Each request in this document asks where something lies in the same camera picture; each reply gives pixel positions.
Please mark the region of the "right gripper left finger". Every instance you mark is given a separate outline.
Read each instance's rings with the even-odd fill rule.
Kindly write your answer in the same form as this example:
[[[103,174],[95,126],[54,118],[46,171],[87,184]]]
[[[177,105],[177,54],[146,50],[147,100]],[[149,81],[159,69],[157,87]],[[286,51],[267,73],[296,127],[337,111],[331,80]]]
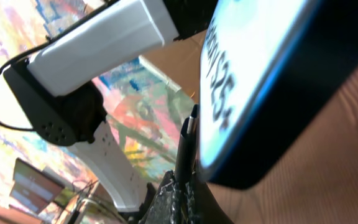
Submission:
[[[180,224],[181,195],[174,171],[166,172],[149,209],[138,224]]]

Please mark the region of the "blue screen Galaxy smartphone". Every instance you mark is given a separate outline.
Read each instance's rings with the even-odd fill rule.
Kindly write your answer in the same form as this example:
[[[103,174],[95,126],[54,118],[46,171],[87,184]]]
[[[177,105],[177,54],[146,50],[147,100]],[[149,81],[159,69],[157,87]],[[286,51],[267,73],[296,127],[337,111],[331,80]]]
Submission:
[[[358,66],[358,0],[219,1],[200,59],[200,178],[260,182]]]

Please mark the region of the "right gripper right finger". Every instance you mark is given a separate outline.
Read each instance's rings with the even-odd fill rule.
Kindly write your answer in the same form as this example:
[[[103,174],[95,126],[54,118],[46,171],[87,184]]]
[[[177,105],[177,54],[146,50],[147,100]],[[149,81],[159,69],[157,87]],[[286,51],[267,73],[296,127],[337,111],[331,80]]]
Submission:
[[[185,184],[185,205],[190,224],[233,224],[196,174]]]

